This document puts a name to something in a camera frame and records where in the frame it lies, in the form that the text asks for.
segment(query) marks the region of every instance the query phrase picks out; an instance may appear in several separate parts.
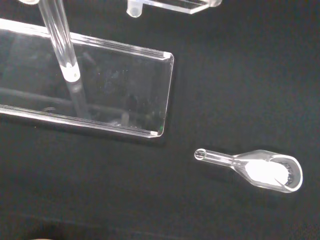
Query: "clear acrylic plate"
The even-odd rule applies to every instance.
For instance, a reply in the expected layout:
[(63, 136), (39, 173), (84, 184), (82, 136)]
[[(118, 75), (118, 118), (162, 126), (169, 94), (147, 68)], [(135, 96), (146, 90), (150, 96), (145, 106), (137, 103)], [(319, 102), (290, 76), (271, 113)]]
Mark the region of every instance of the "clear acrylic plate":
[(163, 134), (174, 57), (71, 33), (66, 82), (45, 27), (0, 18), (0, 113), (146, 138)]

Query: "white powder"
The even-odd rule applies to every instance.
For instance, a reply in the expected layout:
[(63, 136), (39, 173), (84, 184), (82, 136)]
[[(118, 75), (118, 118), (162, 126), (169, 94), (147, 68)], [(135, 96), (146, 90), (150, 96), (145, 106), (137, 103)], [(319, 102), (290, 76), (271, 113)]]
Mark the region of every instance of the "white powder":
[(285, 166), (273, 161), (253, 160), (245, 165), (245, 170), (251, 179), (257, 182), (279, 186), (288, 182), (289, 172)]

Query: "black surface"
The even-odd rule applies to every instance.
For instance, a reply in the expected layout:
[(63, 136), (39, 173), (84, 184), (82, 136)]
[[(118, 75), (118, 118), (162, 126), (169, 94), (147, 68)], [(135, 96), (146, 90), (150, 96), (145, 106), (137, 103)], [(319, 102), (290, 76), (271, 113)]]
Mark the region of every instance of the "black surface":
[[(148, 143), (2, 116), (0, 239), (49, 222), (147, 239), (318, 238), (318, 1), (224, 0), (195, 15), (146, 6), (138, 19), (122, 1), (74, 2), (65, 6), (72, 32), (174, 54), (165, 135)], [(43, 25), (34, 6), (1, 6), (1, 18)], [(196, 162), (197, 148), (292, 155), (303, 186), (253, 187)]]

